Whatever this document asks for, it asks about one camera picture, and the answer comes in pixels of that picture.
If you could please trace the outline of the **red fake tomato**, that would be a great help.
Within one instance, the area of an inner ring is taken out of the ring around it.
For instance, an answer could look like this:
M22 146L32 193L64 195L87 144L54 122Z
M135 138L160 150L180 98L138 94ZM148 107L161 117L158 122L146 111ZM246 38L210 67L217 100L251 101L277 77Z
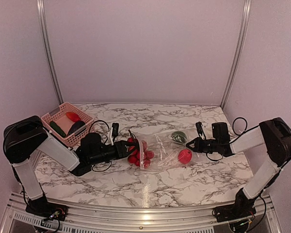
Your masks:
M183 149L178 154L178 160L182 164L188 164L192 159L192 152L189 149Z

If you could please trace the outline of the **green fake leafy vegetable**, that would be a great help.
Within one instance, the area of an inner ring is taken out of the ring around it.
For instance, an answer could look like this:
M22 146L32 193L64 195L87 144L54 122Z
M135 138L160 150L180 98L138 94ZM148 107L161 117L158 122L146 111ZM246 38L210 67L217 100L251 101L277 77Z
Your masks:
M179 144L186 144L187 143L187 135L183 131L174 131L170 134L170 138Z

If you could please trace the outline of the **clear zip top bag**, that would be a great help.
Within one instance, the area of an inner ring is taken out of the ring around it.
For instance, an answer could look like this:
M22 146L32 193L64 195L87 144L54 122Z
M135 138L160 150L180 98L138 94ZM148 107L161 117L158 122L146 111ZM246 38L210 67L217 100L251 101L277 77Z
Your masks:
M189 132L181 130L187 135L187 143L189 142ZM200 155L192 152L192 159L188 164L182 164L178 160L178 154L181 150L187 149L186 144L179 144L170 138L172 132L156 133L156 134L143 134L130 132L130 137L139 141L139 147L142 148L141 140L148 143L148 148L154 151L155 156L151 160L149 168L144 169L143 166L139 167L141 170L161 172L171 168L186 167L197 163Z

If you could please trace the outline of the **red fake pepper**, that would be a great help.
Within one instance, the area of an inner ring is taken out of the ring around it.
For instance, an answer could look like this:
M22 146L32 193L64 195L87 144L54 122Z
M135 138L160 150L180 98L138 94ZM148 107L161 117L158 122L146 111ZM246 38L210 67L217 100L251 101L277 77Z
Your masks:
M74 112L66 112L65 115L72 122L77 122L77 121L80 121L81 120L81 118L79 117L79 115L76 114L76 113L74 113Z

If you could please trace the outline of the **green fake cucumber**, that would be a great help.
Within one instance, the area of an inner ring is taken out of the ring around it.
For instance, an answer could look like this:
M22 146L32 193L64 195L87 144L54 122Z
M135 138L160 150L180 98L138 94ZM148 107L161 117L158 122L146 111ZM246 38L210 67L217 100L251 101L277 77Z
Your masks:
M66 133L61 129L61 127L58 126L57 123L55 123L54 121L51 121L49 123L50 127L58 134L60 135L62 138L66 137Z

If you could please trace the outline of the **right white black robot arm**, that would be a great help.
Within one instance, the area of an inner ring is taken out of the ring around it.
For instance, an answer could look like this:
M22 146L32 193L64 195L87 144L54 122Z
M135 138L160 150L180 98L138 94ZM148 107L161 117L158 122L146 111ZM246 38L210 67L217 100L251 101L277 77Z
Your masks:
M266 148L265 161L249 183L238 191L230 207L234 217L242 217L291 160L291 129L280 117L263 121L234 139L231 139L225 122L213 123L211 128L212 138L209 139L206 138L201 122L196 123L198 137L188 142L186 147L205 155L218 153L224 158L259 146Z

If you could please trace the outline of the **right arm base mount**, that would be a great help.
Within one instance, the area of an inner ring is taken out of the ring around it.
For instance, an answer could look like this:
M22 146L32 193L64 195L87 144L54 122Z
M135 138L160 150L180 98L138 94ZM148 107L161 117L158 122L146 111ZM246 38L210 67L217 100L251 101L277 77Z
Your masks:
M254 205L249 206L237 206L235 204L217 206L213 208L212 215L216 218L217 222L225 222L230 220L236 220L247 216L256 214Z

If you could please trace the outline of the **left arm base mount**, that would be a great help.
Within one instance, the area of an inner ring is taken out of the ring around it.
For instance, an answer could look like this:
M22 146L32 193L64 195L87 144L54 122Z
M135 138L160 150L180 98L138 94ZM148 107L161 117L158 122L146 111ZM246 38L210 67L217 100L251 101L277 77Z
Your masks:
M41 216L47 220L57 218L60 221L64 221L67 211L68 207L66 205L49 202L45 197L36 200L29 199L26 206L27 213Z

